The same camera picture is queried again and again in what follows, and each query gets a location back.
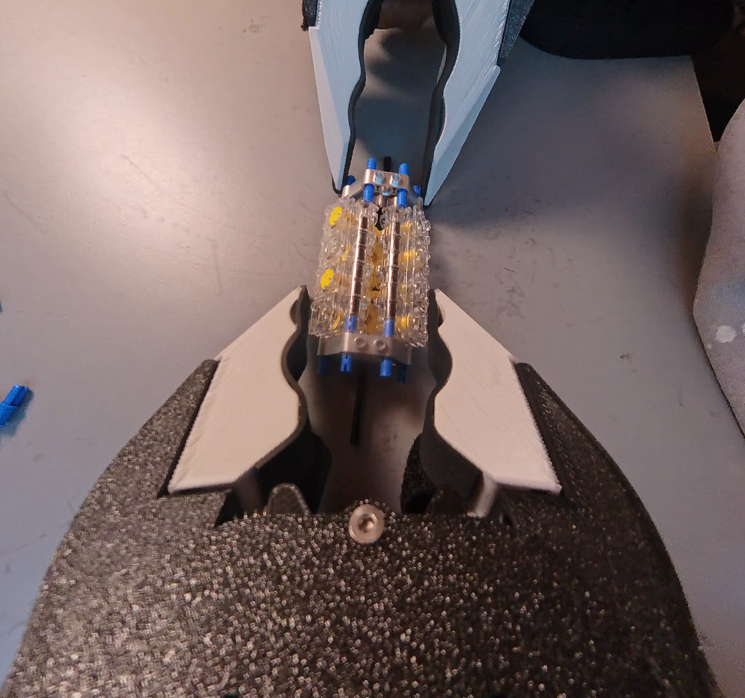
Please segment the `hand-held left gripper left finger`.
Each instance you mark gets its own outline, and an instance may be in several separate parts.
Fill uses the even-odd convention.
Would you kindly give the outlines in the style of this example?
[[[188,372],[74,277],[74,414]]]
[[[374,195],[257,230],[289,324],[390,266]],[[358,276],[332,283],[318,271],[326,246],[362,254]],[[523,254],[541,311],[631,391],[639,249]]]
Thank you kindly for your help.
[[[291,483],[313,507],[313,434],[299,386],[308,363],[309,297],[294,289],[218,356],[168,481],[168,493],[232,488],[246,512]]]

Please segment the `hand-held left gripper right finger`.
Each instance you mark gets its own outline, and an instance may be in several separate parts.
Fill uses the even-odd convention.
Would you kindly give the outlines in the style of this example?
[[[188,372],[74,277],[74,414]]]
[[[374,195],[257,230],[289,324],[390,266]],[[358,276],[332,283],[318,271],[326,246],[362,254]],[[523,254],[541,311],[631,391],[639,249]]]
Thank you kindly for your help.
[[[487,517],[503,487],[559,494],[512,354],[442,291],[432,295],[430,369],[445,368],[432,395],[433,435],[478,472],[466,484],[468,515]]]

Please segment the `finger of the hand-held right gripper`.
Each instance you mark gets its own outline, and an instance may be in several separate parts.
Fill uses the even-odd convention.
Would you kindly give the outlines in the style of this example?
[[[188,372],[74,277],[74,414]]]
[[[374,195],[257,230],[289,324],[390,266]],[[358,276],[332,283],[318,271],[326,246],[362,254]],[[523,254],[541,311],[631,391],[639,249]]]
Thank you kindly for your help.
[[[362,22],[371,0],[318,0],[309,28],[322,131],[334,189],[347,180],[353,110],[365,81]]]
[[[424,155],[424,204],[432,204],[498,78],[511,0],[444,0],[445,56],[433,93]]]

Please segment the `clear toy brick engine model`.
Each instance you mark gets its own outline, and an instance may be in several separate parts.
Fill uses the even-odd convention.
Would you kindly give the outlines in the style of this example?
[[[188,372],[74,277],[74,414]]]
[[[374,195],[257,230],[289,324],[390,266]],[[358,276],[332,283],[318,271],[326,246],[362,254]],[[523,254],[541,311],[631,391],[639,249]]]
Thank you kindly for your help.
[[[404,189],[395,198],[375,191],[365,185],[360,199],[340,193],[326,210],[309,321],[318,373],[358,373],[354,446],[368,377],[377,372],[406,384],[428,342],[430,223],[423,200],[412,203]]]

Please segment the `grey desk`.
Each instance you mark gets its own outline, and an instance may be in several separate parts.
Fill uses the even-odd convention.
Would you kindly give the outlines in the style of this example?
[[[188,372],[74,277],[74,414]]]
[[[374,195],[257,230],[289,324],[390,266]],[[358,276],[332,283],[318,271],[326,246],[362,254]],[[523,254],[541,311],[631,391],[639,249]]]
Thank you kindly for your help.
[[[72,516],[199,363],[309,281],[331,199],[300,0],[2,0],[2,677]],[[743,436],[691,316],[717,160],[687,59],[519,41],[432,283],[610,452],[743,696]]]

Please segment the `pile of mixed toy parts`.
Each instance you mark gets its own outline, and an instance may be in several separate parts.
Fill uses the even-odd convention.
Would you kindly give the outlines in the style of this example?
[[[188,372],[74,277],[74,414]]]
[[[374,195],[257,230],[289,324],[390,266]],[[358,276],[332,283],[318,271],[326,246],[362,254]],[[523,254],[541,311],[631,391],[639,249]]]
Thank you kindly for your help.
[[[23,421],[33,392],[23,385],[14,385],[1,401],[1,438],[13,435]]]

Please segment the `person in grey hoodie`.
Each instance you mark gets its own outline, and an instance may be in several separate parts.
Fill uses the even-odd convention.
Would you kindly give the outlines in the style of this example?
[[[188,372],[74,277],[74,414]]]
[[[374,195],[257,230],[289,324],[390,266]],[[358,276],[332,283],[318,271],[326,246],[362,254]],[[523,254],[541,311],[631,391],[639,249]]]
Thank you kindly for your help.
[[[744,105],[719,143],[712,224],[694,320],[721,389],[744,429]]]

